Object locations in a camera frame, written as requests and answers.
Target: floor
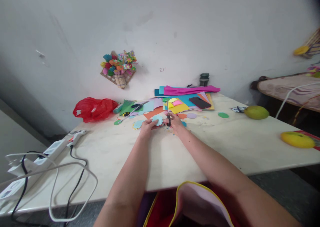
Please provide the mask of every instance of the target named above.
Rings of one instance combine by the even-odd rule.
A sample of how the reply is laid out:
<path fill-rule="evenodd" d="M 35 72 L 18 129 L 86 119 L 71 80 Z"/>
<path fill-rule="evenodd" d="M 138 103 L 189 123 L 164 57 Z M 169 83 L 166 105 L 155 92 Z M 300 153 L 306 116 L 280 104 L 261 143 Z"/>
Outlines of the floor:
<path fill-rule="evenodd" d="M 291 170 L 253 175 L 250 176 L 250 179 L 286 208 L 304 227 L 313 227 L 316 226 L 316 223 L 319 223 L 320 192 Z M 79 218 L 70 222 L 68 226 L 93 226 L 103 203 L 103 201 L 100 201 L 88 204 Z M 64 208 L 55 209 L 54 213 L 61 218 L 64 214 Z M 48 211 L 23 214 L 19 217 L 19 220 L 50 226 L 62 226 L 62 224 L 51 222 Z M 0 222 L 1 226 L 19 226 L 12 224 L 9 217 L 0 218 Z"/>

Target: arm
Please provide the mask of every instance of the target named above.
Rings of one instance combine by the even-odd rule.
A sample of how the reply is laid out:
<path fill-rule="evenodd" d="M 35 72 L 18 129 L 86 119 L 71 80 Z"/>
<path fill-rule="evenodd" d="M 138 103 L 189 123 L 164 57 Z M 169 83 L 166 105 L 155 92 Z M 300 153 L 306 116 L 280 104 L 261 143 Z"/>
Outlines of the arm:
<path fill-rule="evenodd" d="M 170 116 L 174 132 L 244 226 L 301 226 L 231 162 L 188 131 L 178 116 Z"/>
<path fill-rule="evenodd" d="M 142 123 L 140 134 L 114 182 L 94 227 L 135 226 L 148 175 L 148 142 L 157 121 Z"/>

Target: white marble table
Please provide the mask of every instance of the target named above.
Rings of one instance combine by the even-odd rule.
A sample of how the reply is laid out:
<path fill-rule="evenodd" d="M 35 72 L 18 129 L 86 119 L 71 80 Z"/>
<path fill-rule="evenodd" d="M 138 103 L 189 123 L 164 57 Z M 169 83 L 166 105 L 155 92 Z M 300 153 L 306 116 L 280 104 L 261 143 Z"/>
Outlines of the white marble table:
<path fill-rule="evenodd" d="M 222 94 L 212 94 L 212 99 L 216 111 L 193 110 L 192 112 L 198 117 L 184 119 L 187 129 L 224 155 L 246 175 L 320 163 L 320 151 L 294 148 L 281 141 L 282 132 L 295 131 L 297 128 L 272 117 L 253 120 L 245 114 L 234 113 L 229 107 L 244 105 Z M 227 119 L 219 117 L 219 111 L 227 113 L 230 117 Z M 117 116 L 113 116 L 98 123 L 82 123 L 74 129 L 89 130 L 74 148 L 74 154 L 87 158 L 90 170 L 99 179 L 91 202 L 107 198 L 139 134 L 139 130 L 134 130 L 132 125 L 137 120 L 144 120 L 145 117 L 142 115 L 126 119 L 118 126 L 113 125 L 116 119 Z M 73 161 L 74 159 L 69 156 L 69 149 L 65 149 L 56 159 L 57 164 Z M 147 191 L 175 187 L 186 180 L 196 182 L 206 180 L 179 138 L 167 127 L 153 131 L 149 168 Z M 54 206 L 66 205 L 80 172 L 79 166 L 60 169 Z M 19 212 L 48 208 L 54 176 L 55 171 L 51 171 L 40 178 L 22 199 Z M 83 203 L 93 185 L 93 177 L 84 174 L 72 204 Z M 2 203 L 0 215 L 10 213 L 14 205 L 15 202 Z"/>

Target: scissors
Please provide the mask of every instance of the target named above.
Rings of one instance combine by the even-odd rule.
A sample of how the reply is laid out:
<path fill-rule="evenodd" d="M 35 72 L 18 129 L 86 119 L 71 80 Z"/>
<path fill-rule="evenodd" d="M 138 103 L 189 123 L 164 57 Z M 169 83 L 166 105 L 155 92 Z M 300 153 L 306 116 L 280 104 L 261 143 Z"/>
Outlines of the scissors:
<path fill-rule="evenodd" d="M 169 115 L 169 101 L 167 101 L 167 111 L 168 111 L 167 119 L 169 119 L 169 123 L 167 124 L 167 126 L 170 127 L 171 126 L 171 119 L 170 119 L 170 115 Z"/>
<path fill-rule="evenodd" d="M 145 103 L 148 103 L 148 102 L 149 102 L 149 101 L 146 101 L 146 102 L 144 102 L 144 103 L 142 103 L 142 104 L 132 105 L 131 108 L 134 108 L 134 106 L 136 106 L 136 108 L 135 108 L 133 111 L 131 111 L 131 113 L 129 113 L 124 119 L 120 120 L 120 121 L 118 122 L 118 124 L 120 124 L 122 121 L 124 121 L 126 118 L 128 118 L 135 110 L 141 109 L 142 106 L 143 106 Z"/>

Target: purple paper circle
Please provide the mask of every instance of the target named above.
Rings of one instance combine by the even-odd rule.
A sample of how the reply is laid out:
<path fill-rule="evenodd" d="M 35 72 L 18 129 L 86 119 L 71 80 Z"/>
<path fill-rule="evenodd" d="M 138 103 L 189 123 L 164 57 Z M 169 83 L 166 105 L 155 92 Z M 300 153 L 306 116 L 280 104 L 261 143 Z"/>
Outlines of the purple paper circle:
<path fill-rule="evenodd" d="M 197 115 L 194 114 L 194 113 L 189 113 L 189 114 L 187 114 L 187 117 L 188 117 L 189 119 L 195 119 L 195 118 L 197 117 Z"/>

